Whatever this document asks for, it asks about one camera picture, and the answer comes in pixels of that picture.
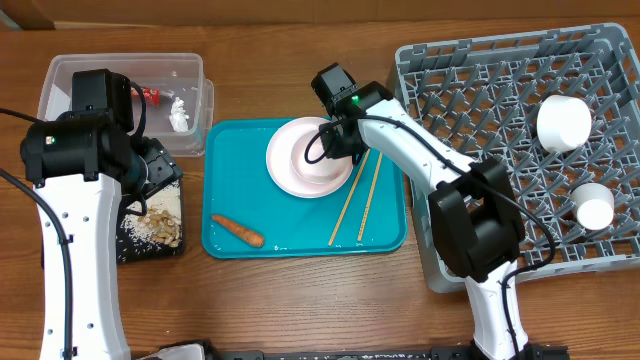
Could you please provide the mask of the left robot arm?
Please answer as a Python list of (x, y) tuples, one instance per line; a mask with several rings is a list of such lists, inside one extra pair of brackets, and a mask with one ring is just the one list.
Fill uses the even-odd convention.
[(20, 156), (37, 204), (45, 277), (43, 359), (128, 359), (118, 299), (116, 233), (131, 204), (180, 179), (182, 171), (146, 121), (143, 95), (107, 69), (72, 76), (70, 110), (30, 126)]

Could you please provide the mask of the pink plate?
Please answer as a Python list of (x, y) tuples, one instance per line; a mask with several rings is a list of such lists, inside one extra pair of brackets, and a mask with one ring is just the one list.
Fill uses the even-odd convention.
[(272, 180), (285, 192), (301, 198), (318, 198), (338, 190), (350, 177), (343, 175), (335, 182), (319, 185), (300, 178), (291, 166), (291, 151), (295, 142), (309, 131), (319, 130), (328, 120), (319, 117), (302, 117), (291, 120), (281, 126), (271, 137), (267, 151), (266, 164)]

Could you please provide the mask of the white tissue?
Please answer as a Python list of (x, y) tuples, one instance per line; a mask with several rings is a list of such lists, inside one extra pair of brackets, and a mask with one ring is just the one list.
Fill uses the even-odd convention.
[(184, 101), (176, 97), (171, 105), (169, 121), (175, 132), (182, 133), (189, 130), (189, 115), (184, 109)]

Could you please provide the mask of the red snack wrapper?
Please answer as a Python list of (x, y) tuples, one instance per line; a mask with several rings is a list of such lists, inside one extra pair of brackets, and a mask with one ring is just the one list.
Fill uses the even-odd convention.
[(147, 87), (140, 87), (139, 90), (142, 92), (147, 105), (158, 106), (160, 104), (161, 94), (159, 90)]

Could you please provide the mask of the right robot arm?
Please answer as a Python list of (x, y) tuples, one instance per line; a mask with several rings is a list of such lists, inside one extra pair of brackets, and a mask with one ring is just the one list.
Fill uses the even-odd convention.
[(528, 336), (514, 282), (524, 225), (505, 167), (493, 158), (477, 162), (445, 145), (382, 84), (360, 87), (337, 63), (319, 71), (311, 87), (331, 118), (315, 136), (325, 158), (356, 159), (375, 149), (425, 194), (432, 243), (465, 283), (475, 354), (522, 357)]

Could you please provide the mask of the white bowl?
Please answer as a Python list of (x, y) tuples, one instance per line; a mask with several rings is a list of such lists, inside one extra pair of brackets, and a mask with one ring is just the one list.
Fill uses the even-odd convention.
[(564, 153), (584, 145), (591, 133), (592, 116), (580, 98), (551, 95), (536, 118), (536, 133), (547, 152)]

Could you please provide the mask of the white cup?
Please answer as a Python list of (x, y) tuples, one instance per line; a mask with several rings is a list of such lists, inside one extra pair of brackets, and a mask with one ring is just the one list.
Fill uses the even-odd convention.
[(570, 195), (575, 203), (574, 215), (578, 223), (587, 230), (602, 230), (614, 217), (614, 196), (611, 190), (598, 183), (578, 186)]

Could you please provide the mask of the wooden chopstick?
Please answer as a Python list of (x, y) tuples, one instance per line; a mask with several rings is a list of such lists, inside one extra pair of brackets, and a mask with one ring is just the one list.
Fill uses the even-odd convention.
[(363, 239), (363, 236), (364, 236), (364, 230), (366, 228), (366, 224), (367, 224), (367, 220), (368, 220), (371, 204), (372, 204), (372, 201), (373, 201), (373, 197), (374, 197), (375, 190), (376, 190), (376, 185), (377, 185), (377, 182), (378, 182), (378, 177), (379, 177), (380, 167), (381, 167), (381, 163), (382, 163), (382, 158), (383, 158), (383, 154), (379, 153), (378, 154), (378, 158), (377, 158), (377, 162), (376, 162), (376, 166), (375, 166), (375, 169), (374, 169), (373, 178), (372, 178), (372, 181), (371, 181), (371, 184), (370, 184), (368, 197), (367, 197), (367, 201), (366, 201), (366, 204), (365, 204), (365, 209), (364, 209), (363, 216), (362, 216), (362, 219), (361, 219), (361, 224), (360, 224), (358, 236), (357, 236), (358, 243), (362, 242), (362, 239)]
[(368, 158), (369, 158), (369, 154), (370, 154), (370, 150), (367, 150), (367, 151), (364, 153), (363, 157), (362, 157), (362, 160), (361, 160), (360, 165), (359, 165), (359, 167), (358, 167), (358, 171), (357, 171), (357, 173), (356, 173), (356, 176), (355, 176), (355, 178), (354, 178), (354, 181), (353, 181), (353, 183), (352, 183), (352, 185), (351, 185), (351, 188), (350, 188), (349, 193), (348, 193), (348, 195), (347, 195), (347, 197), (346, 197), (346, 199), (345, 199), (345, 202), (344, 202), (344, 204), (343, 204), (343, 207), (342, 207), (342, 209), (341, 209), (341, 212), (340, 212), (340, 214), (339, 214), (339, 217), (338, 217), (338, 219), (337, 219), (337, 222), (336, 222), (336, 224), (335, 224), (335, 226), (334, 226), (334, 229), (333, 229), (333, 231), (332, 231), (332, 233), (331, 233), (331, 236), (330, 236), (330, 238), (329, 238), (329, 241), (328, 241), (328, 246), (329, 246), (329, 247), (332, 247), (332, 246), (333, 246), (333, 243), (334, 243), (334, 241), (335, 241), (335, 239), (336, 239), (336, 237), (337, 237), (337, 234), (338, 234), (339, 229), (340, 229), (340, 227), (341, 227), (341, 224), (342, 224), (342, 222), (343, 222), (344, 216), (345, 216), (345, 214), (346, 214), (346, 212), (347, 212), (347, 210), (348, 210), (348, 208), (349, 208), (349, 205), (350, 205), (350, 203), (351, 203), (352, 197), (353, 197), (353, 195), (354, 195), (354, 193), (355, 193), (355, 190), (356, 190), (356, 188), (357, 188), (357, 186), (358, 186), (359, 180), (360, 180), (360, 178), (361, 178), (361, 176), (362, 176), (362, 173), (363, 173), (363, 171), (364, 171), (364, 168), (365, 168), (365, 166), (366, 166), (367, 160), (368, 160)]

